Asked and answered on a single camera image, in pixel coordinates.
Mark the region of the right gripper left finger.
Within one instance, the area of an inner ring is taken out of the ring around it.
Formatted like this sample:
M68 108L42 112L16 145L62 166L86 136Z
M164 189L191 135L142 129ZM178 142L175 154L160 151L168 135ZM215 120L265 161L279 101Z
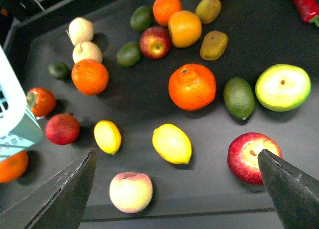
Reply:
M96 152L88 149L68 166L6 209L2 229L77 229L91 194Z

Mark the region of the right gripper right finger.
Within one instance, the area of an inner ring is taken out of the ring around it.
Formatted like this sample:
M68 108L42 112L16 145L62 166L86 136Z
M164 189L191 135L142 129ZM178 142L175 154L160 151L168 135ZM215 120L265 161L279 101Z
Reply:
M285 229L319 227L319 181L274 153L258 155L263 183Z

